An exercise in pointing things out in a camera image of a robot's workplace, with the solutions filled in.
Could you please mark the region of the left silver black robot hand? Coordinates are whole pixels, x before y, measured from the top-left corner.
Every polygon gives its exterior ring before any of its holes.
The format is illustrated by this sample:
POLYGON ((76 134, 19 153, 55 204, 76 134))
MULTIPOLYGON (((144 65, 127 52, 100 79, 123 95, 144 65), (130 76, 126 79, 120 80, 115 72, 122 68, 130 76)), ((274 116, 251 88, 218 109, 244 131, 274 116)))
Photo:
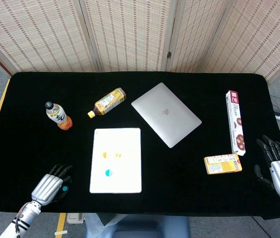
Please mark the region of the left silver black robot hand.
POLYGON ((69 172, 72 168, 73 165, 54 165, 32 191, 32 200, 42 206, 62 200, 69 192, 69 184, 72 182, 69 172))

